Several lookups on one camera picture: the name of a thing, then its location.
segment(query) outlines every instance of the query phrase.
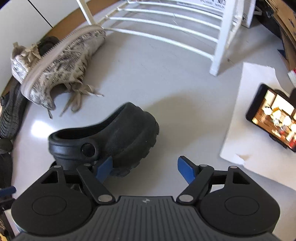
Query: white floor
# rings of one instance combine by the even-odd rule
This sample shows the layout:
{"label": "white floor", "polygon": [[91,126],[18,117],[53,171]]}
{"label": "white floor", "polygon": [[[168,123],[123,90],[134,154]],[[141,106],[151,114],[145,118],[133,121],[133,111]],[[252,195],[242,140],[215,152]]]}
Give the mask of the white floor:
{"label": "white floor", "polygon": [[[97,14],[96,20],[111,9]],[[169,17],[151,17],[174,24]],[[199,27],[175,21],[180,26]],[[184,32],[131,22],[117,27],[123,26],[213,52],[213,46],[207,41]],[[85,96],[78,113],[68,111],[60,118],[69,98],[68,93],[60,94],[54,100],[57,109],[52,112],[53,120],[43,107],[29,105],[13,151],[16,197],[54,161],[47,150],[47,136],[51,132],[101,122],[128,101],[154,115],[160,134],[150,154],[127,177],[106,180],[106,187],[114,195],[176,197],[187,186],[177,171],[180,155],[196,164],[226,170],[231,164],[221,159],[219,153],[231,120],[242,63],[274,67],[282,87],[290,92],[292,84],[277,52],[281,48],[281,40],[255,20],[251,29],[241,27],[230,48],[229,60],[223,62],[220,74],[214,77],[209,74],[210,60],[198,54],[144,37],[109,33],[106,43],[93,56],[84,80],[105,97]],[[281,217],[274,234],[284,241],[294,240],[296,192],[257,174],[246,173],[280,205]]]}

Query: white shoe rack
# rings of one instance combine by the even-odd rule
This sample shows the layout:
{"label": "white shoe rack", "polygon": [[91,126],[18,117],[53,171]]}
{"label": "white shoe rack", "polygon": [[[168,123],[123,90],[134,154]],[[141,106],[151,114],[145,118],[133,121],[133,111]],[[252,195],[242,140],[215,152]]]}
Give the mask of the white shoe rack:
{"label": "white shoe rack", "polygon": [[[168,44],[172,44],[175,46],[182,47],[184,49],[193,51],[197,54],[200,54],[204,57],[209,58],[212,61],[212,65],[210,67],[210,73],[214,76],[217,76],[219,67],[221,64],[221,61],[223,59],[225,51],[228,49],[230,43],[234,39],[235,34],[237,33],[239,27],[241,26],[242,22],[242,16],[243,16],[243,10],[244,10],[244,0],[226,0],[226,5],[224,10],[220,10],[214,7],[200,5],[196,3],[192,3],[190,1],[179,1],[185,4],[189,4],[193,7],[186,7],[182,5],[177,4],[177,0],[163,0],[163,2],[154,2],[154,1],[124,1],[122,4],[120,4],[116,9],[112,10],[110,13],[105,15],[98,23],[95,22],[87,4],[84,0],[77,0],[81,11],[83,12],[87,22],[90,25],[93,24],[99,24],[103,25],[108,20],[117,20],[117,21],[133,21],[138,23],[148,23],[158,26],[164,26],[176,30],[180,30],[186,33],[197,35],[201,38],[207,39],[208,41],[212,41],[216,43],[215,53],[209,54],[207,52],[204,52],[200,49],[197,49],[195,47],[189,46],[187,44],[174,41],[172,39],[160,37],[157,35],[152,35],[148,33],[128,30],[128,29],[122,29],[122,28],[104,28],[106,31],[115,31],[125,34],[133,34],[138,36],[143,36],[146,38],[151,38],[155,40],[159,40],[162,42],[166,42]],[[137,8],[138,6],[162,6],[167,7],[168,9],[183,9],[189,12],[195,12],[198,14],[206,15],[211,18],[215,18],[221,21],[220,25],[212,24],[207,21],[200,20],[198,18],[189,17],[186,15],[181,15],[173,12],[164,12],[159,10],[151,10],[151,9],[143,9],[143,8]],[[188,21],[193,21],[199,24],[203,24],[208,26],[209,28],[214,28],[220,31],[219,37],[214,38],[212,36],[203,34],[201,32],[180,27],[177,25],[159,22],[159,21],[152,21],[152,20],[146,20],[146,19],[140,19],[140,18],[127,18],[127,17],[116,17],[116,13],[118,12],[134,12],[134,13],[149,13],[149,14],[158,14],[158,15],[165,15],[165,16],[172,16],[174,18],[181,18]]]}

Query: silver screw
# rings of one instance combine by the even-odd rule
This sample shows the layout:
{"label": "silver screw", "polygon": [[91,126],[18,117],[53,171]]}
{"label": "silver screw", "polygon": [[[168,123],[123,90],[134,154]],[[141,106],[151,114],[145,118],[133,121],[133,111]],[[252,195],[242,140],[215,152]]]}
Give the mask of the silver screw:
{"label": "silver screw", "polygon": [[110,196],[108,194],[103,194],[103,195],[99,196],[99,198],[98,198],[98,200],[100,202],[110,202],[110,201],[112,201],[112,199],[113,199],[112,196]]}
{"label": "silver screw", "polygon": [[188,194],[183,194],[183,195],[179,196],[179,200],[181,202],[191,202],[193,200],[193,196],[188,195]]}

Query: camouflage sneaker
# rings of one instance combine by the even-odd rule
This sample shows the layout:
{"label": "camouflage sneaker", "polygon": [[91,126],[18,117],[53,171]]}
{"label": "camouflage sneaker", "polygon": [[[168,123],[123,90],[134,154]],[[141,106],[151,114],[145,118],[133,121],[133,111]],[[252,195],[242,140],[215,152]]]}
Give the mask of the camouflage sneaker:
{"label": "camouflage sneaker", "polygon": [[36,45],[25,48],[14,44],[11,55],[12,75],[22,84],[22,94],[49,111],[55,109],[50,96],[53,87],[64,84],[73,96],[61,115],[72,104],[72,111],[81,107],[81,95],[97,95],[96,90],[82,83],[91,56],[103,44],[106,33],[99,25],[79,28],[40,57]]}

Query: wooden baseboard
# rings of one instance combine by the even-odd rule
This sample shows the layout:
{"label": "wooden baseboard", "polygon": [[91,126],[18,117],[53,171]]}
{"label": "wooden baseboard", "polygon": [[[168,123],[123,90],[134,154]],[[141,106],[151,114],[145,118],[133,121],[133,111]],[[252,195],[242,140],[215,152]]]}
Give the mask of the wooden baseboard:
{"label": "wooden baseboard", "polygon": [[[97,14],[103,9],[111,6],[112,4],[118,2],[118,0],[91,0],[87,2],[87,5],[92,13],[92,15]],[[71,33],[75,28],[85,22],[85,17],[82,14],[80,8],[74,10],[67,17],[61,20],[56,26],[54,26],[46,36],[55,36],[58,39],[62,40],[69,33]],[[6,95],[11,87],[13,77],[10,78],[7,83],[4,91],[2,92],[2,96]]]}

